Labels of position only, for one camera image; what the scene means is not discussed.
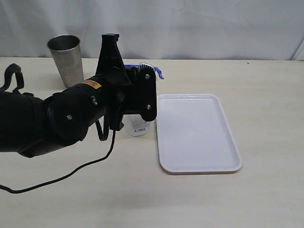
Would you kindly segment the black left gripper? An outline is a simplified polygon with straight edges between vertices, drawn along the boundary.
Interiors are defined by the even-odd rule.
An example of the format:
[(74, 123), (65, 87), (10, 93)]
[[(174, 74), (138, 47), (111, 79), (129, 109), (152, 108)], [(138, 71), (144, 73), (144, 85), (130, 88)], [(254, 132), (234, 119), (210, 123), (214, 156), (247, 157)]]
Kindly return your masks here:
[(117, 46), (119, 34), (103, 34), (96, 74), (105, 99), (103, 130), (119, 131), (125, 114), (139, 114), (139, 69), (125, 68)]

